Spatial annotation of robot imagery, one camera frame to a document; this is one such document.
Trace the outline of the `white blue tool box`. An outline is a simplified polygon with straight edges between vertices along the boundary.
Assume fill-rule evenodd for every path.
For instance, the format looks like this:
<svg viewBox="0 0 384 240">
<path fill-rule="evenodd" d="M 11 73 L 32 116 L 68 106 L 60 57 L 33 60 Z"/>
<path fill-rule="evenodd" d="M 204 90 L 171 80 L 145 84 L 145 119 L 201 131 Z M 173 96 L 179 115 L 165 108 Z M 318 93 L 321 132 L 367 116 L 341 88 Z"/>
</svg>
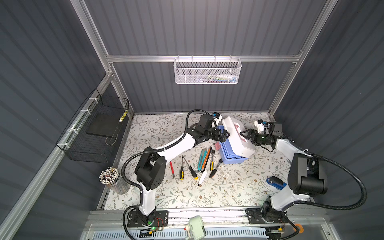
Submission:
<svg viewBox="0 0 384 240">
<path fill-rule="evenodd" d="M 222 120 L 219 129 L 226 130 L 230 134 L 224 143 L 217 142 L 217 150 L 225 165 L 241 164 L 256 152 L 256 147 L 251 141 L 240 135 L 240 132 L 245 131 L 241 121 L 226 117 Z"/>
</svg>

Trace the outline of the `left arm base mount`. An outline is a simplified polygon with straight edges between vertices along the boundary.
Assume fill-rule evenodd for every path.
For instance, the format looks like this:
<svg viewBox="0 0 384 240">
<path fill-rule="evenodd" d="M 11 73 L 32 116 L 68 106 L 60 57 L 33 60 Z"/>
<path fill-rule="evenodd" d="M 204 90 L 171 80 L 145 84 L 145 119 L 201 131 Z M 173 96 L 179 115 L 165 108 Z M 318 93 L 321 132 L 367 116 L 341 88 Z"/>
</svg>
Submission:
<svg viewBox="0 0 384 240">
<path fill-rule="evenodd" d="M 169 211 L 154 210 L 145 216 L 140 210 L 133 210 L 128 213 L 127 227 L 166 227 L 168 225 Z"/>
</svg>

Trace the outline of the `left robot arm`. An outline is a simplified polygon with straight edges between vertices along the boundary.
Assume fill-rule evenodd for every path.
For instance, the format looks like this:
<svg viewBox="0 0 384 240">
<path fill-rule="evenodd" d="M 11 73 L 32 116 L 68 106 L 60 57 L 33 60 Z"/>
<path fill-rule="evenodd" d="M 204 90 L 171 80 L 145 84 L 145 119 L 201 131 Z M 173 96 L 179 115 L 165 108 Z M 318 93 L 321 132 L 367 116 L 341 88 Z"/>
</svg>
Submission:
<svg viewBox="0 0 384 240">
<path fill-rule="evenodd" d="M 229 138 L 228 131 L 218 128 L 222 119 L 223 117 L 217 112 L 210 114 L 201 109 L 191 110 L 187 114 L 185 130 L 181 136 L 159 148 L 147 147 L 123 163 L 121 178 L 124 182 L 139 189 L 140 204 L 137 208 L 142 216 L 148 217 L 155 213 L 156 188 L 163 182 L 169 162 L 208 140 L 225 142 Z M 137 157 L 140 159 L 134 170 L 137 180 L 135 183 L 126 176 L 126 168 Z"/>
</svg>

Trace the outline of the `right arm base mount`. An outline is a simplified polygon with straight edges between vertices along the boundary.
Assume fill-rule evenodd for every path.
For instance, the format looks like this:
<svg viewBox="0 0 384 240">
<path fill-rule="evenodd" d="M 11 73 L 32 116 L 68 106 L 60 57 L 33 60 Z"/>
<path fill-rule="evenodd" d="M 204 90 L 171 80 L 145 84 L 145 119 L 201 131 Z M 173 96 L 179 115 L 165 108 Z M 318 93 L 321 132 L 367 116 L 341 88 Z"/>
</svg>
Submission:
<svg viewBox="0 0 384 240">
<path fill-rule="evenodd" d="M 281 212 L 275 210 L 268 212 L 262 207 L 248 208 L 245 213 L 250 224 L 286 224 L 288 222 Z"/>
</svg>

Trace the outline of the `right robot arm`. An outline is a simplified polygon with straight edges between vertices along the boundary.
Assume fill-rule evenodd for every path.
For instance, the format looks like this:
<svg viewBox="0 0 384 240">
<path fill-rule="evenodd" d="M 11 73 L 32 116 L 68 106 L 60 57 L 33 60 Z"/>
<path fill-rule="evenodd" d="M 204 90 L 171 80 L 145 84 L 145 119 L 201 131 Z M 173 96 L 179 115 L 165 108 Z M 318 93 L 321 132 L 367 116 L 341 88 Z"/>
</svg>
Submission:
<svg viewBox="0 0 384 240">
<path fill-rule="evenodd" d="M 240 136 L 262 148 L 269 145 L 291 161 L 287 185 L 278 193 L 269 196 L 261 208 L 261 217 L 266 223 L 282 219 L 286 211 L 295 205 L 303 204 L 346 211 L 356 209 L 366 202 L 367 189 L 357 175 L 331 159 L 298 147 L 294 141 L 285 136 L 282 124 L 258 121 L 257 129 L 242 131 Z M 310 197 L 324 195 L 328 191 L 325 163 L 342 169 L 357 182 L 361 190 L 361 197 L 356 203 L 348 206 L 330 206 L 310 202 Z"/>
</svg>

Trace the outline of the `black ratchet wrench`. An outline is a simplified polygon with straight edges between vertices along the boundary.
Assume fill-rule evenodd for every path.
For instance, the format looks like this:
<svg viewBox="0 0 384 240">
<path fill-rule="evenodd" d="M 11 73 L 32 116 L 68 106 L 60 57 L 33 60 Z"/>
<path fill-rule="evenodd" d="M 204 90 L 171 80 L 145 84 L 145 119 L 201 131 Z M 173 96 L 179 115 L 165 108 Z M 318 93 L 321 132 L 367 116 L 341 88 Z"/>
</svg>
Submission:
<svg viewBox="0 0 384 240">
<path fill-rule="evenodd" d="M 220 159 L 218 165 L 211 171 L 209 178 L 213 178 L 219 168 L 219 166 L 223 163 L 223 160 Z"/>
</svg>

